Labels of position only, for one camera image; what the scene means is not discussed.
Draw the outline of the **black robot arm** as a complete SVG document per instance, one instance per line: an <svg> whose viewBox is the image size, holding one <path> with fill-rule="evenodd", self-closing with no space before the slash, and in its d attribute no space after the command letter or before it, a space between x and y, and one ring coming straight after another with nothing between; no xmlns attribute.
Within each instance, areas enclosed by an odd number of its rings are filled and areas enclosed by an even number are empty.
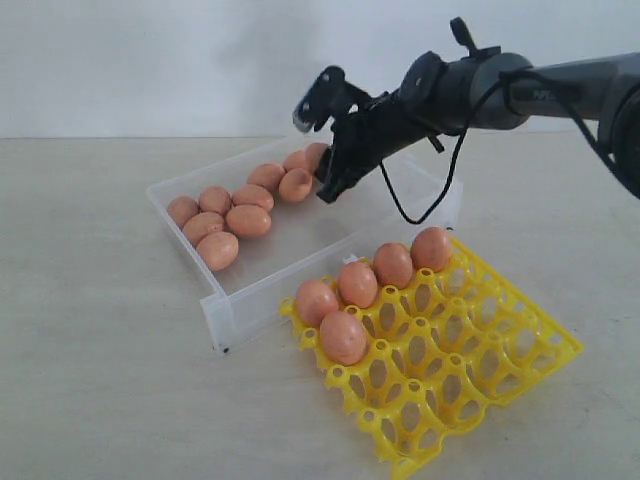
<svg viewBox="0 0 640 480"><path fill-rule="evenodd" d="M639 56L636 53L535 67L497 47L446 62L427 52L400 86L371 96L331 65L296 113L315 131L327 120L333 141L320 160L319 198L333 203L396 152L466 129L512 130L532 116L597 122L592 147L616 180L639 193Z"/></svg>

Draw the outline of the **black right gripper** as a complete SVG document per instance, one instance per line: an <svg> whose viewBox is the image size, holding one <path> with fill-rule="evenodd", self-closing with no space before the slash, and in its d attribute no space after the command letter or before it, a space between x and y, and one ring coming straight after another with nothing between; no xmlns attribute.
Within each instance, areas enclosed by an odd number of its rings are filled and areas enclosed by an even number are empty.
<svg viewBox="0 0 640 480"><path fill-rule="evenodd" d="M324 203L334 203L384 159L410 145L426 139L440 149L439 134L407 113L396 92L385 92L363 109L335 120L331 131L332 144L314 169L321 184L316 196Z"/></svg>

